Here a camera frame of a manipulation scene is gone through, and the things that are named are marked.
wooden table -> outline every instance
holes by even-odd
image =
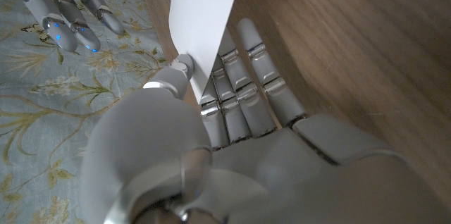
[[[147,5],[170,60],[170,1]],[[244,17],[310,114],[385,140],[451,206],[451,0],[235,0],[237,43]]]

sheet of paper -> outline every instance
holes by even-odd
[[[200,101],[234,0],[172,0],[169,30],[179,54],[194,59],[191,85]]]

floral rug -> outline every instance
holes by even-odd
[[[92,53],[57,47],[21,0],[0,0],[0,223],[83,223],[78,187],[89,132],[166,64],[145,1],[105,1],[124,36],[76,0],[101,41]]]

white robotic hand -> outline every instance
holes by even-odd
[[[38,23],[63,49],[75,51],[77,37],[87,49],[100,50],[100,41],[88,27],[85,18],[73,0],[23,0]],[[112,14],[104,0],[81,0],[107,28],[123,34],[121,22]]]

